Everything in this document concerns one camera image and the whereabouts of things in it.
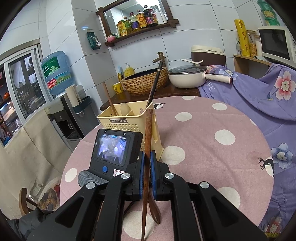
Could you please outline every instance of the microwave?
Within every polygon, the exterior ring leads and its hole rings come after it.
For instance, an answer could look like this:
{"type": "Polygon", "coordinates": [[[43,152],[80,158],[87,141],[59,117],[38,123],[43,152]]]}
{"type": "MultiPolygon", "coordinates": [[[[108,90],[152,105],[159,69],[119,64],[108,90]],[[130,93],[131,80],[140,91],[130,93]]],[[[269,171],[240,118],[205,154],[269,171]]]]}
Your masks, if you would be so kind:
{"type": "Polygon", "coordinates": [[[296,68],[296,42],[285,26],[258,28],[262,55],[275,62],[296,68]]]}

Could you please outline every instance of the yellow mug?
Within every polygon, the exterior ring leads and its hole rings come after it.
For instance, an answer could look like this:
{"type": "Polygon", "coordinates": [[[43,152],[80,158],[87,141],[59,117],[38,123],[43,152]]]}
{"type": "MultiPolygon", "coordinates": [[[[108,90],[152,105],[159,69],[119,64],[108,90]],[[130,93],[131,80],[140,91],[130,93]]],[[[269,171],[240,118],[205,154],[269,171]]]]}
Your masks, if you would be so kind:
{"type": "Polygon", "coordinates": [[[120,82],[114,84],[113,89],[116,92],[116,94],[121,94],[123,92],[123,88],[120,82]]]}

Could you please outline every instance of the round table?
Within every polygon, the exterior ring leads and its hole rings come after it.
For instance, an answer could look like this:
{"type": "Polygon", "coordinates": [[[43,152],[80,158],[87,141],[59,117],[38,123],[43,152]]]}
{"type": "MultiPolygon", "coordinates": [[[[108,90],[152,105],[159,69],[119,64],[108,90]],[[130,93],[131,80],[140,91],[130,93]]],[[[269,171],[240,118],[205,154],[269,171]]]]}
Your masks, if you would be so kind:
{"type": "MultiPolygon", "coordinates": [[[[185,181],[209,182],[254,224],[261,222],[272,194],[273,171],[261,169],[259,158],[270,158],[269,146],[255,123],[239,110],[216,100],[174,96],[154,100],[161,143],[161,160],[185,181]]],[[[80,187],[78,173],[89,168],[96,134],[80,141],[62,175],[60,203],[80,187]]],[[[157,202],[162,222],[157,225],[148,209],[147,240],[173,240],[170,202],[157,202]]],[[[142,203],[124,217],[122,240],[141,238],[142,203]]]]}

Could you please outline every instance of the blue gripper pad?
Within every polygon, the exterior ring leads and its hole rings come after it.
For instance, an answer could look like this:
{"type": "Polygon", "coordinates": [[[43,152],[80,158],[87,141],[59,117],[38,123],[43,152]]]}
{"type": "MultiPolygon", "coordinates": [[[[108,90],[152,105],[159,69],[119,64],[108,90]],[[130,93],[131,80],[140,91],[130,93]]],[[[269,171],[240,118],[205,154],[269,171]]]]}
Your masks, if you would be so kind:
{"type": "Polygon", "coordinates": [[[156,199],[156,176],[155,176],[155,168],[156,166],[156,154],[155,151],[152,151],[150,154],[150,163],[151,163],[151,181],[152,181],[152,191],[153,191],[153,198],[156,199]]]}
{"type": "Polygon", "coordinates": [[[141,158],[140,185],[139,185],[140,199],[142,199],[143,189],[144,189],[144,156],[145,156],[145,153],[142,152],[142,157],[139,157],[141,158]]]}

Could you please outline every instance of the blue button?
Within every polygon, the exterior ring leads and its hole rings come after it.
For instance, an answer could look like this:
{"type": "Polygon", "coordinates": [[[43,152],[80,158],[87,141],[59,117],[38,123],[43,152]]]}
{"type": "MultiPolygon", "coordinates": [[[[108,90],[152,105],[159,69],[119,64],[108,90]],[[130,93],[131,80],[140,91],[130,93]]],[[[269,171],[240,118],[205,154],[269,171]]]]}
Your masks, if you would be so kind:
{"type": "Polygon", "coordinates": [[[108,172],[108,167],[103,166],[103,172],[104,172],[104,173],[108,172]]]}

